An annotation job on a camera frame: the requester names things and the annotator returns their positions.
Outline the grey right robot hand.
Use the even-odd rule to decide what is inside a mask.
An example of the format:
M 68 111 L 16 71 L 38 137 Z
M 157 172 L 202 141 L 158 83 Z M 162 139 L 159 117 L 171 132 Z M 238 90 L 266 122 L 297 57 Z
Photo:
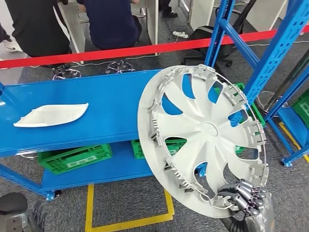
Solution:
M 230 203 L 244 213 L 243 220 L 234 217 L 222 218 L 230 232 L 273 232 L 274 212 L 271 194 L 262 187 L 254 186 L 245 179 L 224 185 L 217 195 L 229 197 Z

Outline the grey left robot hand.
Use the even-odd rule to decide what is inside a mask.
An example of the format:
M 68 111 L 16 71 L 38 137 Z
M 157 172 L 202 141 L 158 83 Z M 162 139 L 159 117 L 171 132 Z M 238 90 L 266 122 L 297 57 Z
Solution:
M 44 232 L 44 223 L 47 212 L 43 212 L 41 201 L 36 200 L 32 208 L 26 211 L 26 226 L 24 232 Z

